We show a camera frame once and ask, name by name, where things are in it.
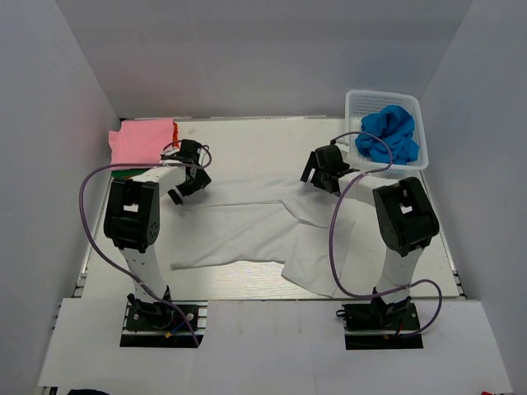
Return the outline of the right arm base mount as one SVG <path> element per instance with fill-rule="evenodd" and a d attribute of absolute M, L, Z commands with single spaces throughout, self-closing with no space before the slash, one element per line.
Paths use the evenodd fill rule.
<path fill-rule="evenodd" d="M 382 317 L 373 304 L 343 304 L 336 311 L 343 322 L 347 351 L 418 350 L 422 335 L 417 308 L 411 303 L 404 311 Z"/>

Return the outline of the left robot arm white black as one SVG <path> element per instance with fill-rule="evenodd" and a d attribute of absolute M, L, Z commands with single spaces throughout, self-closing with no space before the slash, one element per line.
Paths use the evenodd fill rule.
<path fill-rule="evenodd" d="M 212 163 L 209 147 L 184 139 L 161 152 L 161 161 L 131 178 L 114 179 L 106 206 L 104 233 L 120 251 L 132 275 L 134 298 L 150 303 L 146 319 L 166 328 L 174 318 L 170 287 L 164 280 L 155 243 L 161 231 L 161 198 L 176 205 L 211 182 L 206 168 Z"/>

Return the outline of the white t shirt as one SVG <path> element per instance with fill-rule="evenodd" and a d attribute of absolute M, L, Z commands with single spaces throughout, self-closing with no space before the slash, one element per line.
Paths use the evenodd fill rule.
<path fill-rule="evenodd" d="M 359 231 L 357 200 L 289 174 L 218 180 L 161 217 L 164 262 L 175 271 L 238 261 L 276 262 L 282 277 L 332 297 Z"/>

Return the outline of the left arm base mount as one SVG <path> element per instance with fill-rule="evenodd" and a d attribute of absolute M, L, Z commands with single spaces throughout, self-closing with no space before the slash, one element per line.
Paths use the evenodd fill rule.
<path fill-rule="evenodd" d="M 127 302 L 119 346 L 123 348 L 198 348 L 205 334 L 208 303 L 177 304 L 189 321 L 191 333 L 182 315 L 159 303 Z"/>

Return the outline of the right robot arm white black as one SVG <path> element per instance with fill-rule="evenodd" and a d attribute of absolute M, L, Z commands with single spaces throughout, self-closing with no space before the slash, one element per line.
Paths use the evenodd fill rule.
<path fill-rule="evenodd" d="M 439 221 L 416 177 L 381 179 L 362 174 L 343 160 L 335 144 L 313 150 L 301 181 L 333 194 L 354 199 L 375 208 L 380 236 L 385 243 L 385 261 L 380 279 L 372 291 L 373 321 L 391 328 L 410 303 L 410 283 L 424 249 L 439 233 Z"/>

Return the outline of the blue t shirt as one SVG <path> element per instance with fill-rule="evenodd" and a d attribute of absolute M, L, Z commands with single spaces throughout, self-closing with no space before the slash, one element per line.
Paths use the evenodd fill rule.
<path fill-rule="evenodd" d="M 389 105 L 361 120 L 355 139 L 358 152 L 373 162 L 406 165 L 418 158 L 419 145 L 413 140 L 415 121 L 403 107 Z"/>

